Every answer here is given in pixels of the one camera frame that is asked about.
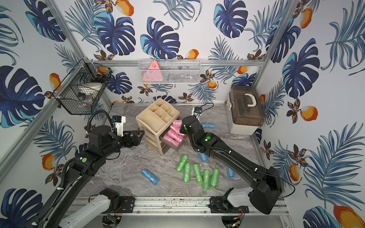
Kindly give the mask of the pink roll pair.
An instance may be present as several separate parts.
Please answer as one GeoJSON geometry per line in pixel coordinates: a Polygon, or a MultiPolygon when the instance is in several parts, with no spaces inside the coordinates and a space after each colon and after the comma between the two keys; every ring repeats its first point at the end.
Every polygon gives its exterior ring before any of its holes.
{"type": "Polygon", "coordinates": [[[175,127],[181,127],[182,120],[174,120],[172,125],[175,126],[175,127]]]}

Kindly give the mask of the beige drawer organizer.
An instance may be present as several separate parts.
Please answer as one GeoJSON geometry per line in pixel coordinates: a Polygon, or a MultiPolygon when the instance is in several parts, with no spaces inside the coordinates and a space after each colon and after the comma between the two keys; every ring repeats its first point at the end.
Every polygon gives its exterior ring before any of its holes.
{"type": "Polygon", "coordinates": [[[170,148],[162,139],[179,116],[178,110],[159,98],[136,117],[139,129],[144,131],[145,142],[160,155],[165,154],[170,148]]]}

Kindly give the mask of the clear top drawer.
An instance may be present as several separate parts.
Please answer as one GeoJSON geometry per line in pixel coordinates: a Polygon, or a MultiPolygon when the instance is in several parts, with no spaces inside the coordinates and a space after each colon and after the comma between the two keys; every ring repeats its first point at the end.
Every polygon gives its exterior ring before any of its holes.
{"type": "Polygon", "coordinates": [[[174,120],[173,123],[160,136],[161,141],[175,151],[179,151],[187,140],[187,135],[180,133],[182,120],[174,120]]]}

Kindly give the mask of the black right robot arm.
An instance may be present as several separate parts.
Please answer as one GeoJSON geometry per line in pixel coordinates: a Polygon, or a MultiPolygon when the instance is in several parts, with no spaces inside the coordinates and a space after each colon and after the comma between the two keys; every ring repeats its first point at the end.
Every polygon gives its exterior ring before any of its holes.
{"type": "Polygon", "coordinates": [[[267,169],[240,155],[220,137],[205,132],[195,116],[182,120],[180,132],[188,136],[194,151],[220,161],[249,184],[249,188],[233,188],[225,193],[223,198],[228,206],[238,208],[252,205],[263,214],[271,213],[283,192],[277,169],[267,169]]]}

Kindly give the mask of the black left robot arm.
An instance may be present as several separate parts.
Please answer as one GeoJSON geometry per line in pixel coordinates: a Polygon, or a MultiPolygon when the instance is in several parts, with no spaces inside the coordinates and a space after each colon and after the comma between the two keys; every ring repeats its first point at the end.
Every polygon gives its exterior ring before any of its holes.
{"type": "Polygon", "coordinates": [[[59,188],[25,227],[57,228],[74,199],[106,163],[107,157],[120,152],[122,148],[138,146],[144,131],[124,131],[123,136],[118,136],[110,126],[102,125],[88,135],[87,149],[66,162],[59,188]]]}

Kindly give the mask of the blue roll far back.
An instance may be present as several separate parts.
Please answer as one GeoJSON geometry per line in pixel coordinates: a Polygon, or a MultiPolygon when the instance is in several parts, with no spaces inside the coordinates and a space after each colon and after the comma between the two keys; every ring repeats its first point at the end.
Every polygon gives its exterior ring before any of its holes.
{"type": "Polygon", "coordinates": [[[216,129],[216,124],[214,123],[202,123],[202,127],[206,129],[216,129]]]}

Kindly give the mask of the blue roll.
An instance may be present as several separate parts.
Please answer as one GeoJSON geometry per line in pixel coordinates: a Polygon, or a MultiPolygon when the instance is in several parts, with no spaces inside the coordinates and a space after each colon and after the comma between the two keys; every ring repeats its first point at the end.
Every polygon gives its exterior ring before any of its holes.
{"type": "Polygon", "coordinates": [[[206,129],[216,129],[216,124],[214,123],[202,123],[202,127],[206,129]]]}
{"type": "Polygon", "coordinates": [[[235,176],[236,176],[235,172],[232,169],[230,169],[229,167],[227,167],[227,177],[229,179],[233,179],[233,178],[235,178],[235,176]]]}
{"type": "Polygon", "coordinates": [[[150,171],[148,171],[147,169],[144,169],[142,171],[142,175],[147,178],[154,186],[156,186],[160,179],[156,176],[154,176],[150,171]]]}
{"type": "Polygon", "coordinates": [[[203,153],[198,153],[199,154],[199,158],[200,160],[205,163],[205,162],[208,162],[209,161],[209,157],[203,153]]]}

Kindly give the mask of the green roll leftmost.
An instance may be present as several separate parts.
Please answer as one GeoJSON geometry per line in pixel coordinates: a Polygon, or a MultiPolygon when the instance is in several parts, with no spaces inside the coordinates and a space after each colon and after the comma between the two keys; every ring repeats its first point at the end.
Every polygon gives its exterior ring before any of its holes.
{"type": "Polygon", "coordinates": [[[188,162],[188,156],[186,154],[181,155],[178,165],[176,167],[176,171],[181,173],[188,162]]]}

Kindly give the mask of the blue roll centre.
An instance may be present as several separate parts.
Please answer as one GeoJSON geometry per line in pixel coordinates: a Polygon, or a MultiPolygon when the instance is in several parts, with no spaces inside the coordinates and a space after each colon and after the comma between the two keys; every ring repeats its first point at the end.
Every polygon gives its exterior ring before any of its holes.
{"type": "Polygon", "coordinates": [[[205,162],[208,162],[209,161],[209,157],[203,153],[198,153],[199,154],[199,158],[200,160],[205,163],[205,162]]]}

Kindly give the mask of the blue roll front left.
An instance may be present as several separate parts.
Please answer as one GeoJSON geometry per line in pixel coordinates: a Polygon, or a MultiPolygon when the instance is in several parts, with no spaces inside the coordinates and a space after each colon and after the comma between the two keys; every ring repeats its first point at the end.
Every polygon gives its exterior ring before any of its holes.
{"type": "Polygon", "coordinates": [[[142,171],[142,175],[147,178],[154,186],[156,186],[160,179],[156,176],[154,176],[150,171],[148,171],[147,169],[144,169],[142,171]]]}

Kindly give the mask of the brown lidded storage box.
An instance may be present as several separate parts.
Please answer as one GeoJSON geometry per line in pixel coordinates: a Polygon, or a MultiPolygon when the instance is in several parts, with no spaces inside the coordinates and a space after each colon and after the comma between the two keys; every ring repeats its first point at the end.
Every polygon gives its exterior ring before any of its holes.
{"type": "Polygon", "coordinates": [[[263,124],[264,112],[252,86],[233,85],[226,107],[230,134],[253,135],[263,124]]]}

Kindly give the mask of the pink triangle sponge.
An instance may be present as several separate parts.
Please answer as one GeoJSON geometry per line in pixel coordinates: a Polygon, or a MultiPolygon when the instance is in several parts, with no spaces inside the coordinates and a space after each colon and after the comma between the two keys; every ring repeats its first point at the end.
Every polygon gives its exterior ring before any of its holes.
{"type": "Polygon", "coordinates": [[[143,82],[162,82],[163,75],[157,60],[154,60],[147,70],[142,71],[143,82]]]}

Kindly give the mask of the white bowl in basket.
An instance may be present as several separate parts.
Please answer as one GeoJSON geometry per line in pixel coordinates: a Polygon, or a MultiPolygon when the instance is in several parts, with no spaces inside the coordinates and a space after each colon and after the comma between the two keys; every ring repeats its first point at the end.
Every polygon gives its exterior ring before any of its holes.
{"type": "Polygon", "coordinates": [[[85,83],[85,84],[78,85],[79,92],[83,93],[87,96],[98,94],[101,88],[102,88],[102,84],[98,83],[98,82],[85,83]]]}

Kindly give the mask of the blue roll right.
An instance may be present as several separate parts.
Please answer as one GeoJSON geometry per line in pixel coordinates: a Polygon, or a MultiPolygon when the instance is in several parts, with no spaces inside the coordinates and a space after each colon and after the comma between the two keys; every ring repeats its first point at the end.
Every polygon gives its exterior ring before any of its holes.
{"type": "Polygon", "coordinates": [[[230,169],[229,167],[227,167],[227,177],[229,179],[233,179],[233,178],[235,178],[235,176],[236,176],[235,172],[232,169],[230,169]]]}

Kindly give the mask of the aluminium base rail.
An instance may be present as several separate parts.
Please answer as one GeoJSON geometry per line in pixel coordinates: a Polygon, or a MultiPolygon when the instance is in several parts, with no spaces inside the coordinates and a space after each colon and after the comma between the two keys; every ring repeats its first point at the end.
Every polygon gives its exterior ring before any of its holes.
{"type": "MultiPolygon", "coordinates": [[[[133,215],[133,216],[233,216],[241,215],[239,209],[233,209],[233,213],[218,208],[221,197],[127,197],[122,196],[122,209],[112,212],[112,215],[133,215]]],[[[69,216],[88,204],[88,197],[77,197],[66,212],[69,216]]],[[[262,216],[265,215],[246,202],[247,206],[241,206],[242,209],[248,209],[245,215],[262,216]]],[[[270,216],[288,216],[289,211],[284,200],[279,200],[272,209],[270,216]]]]}

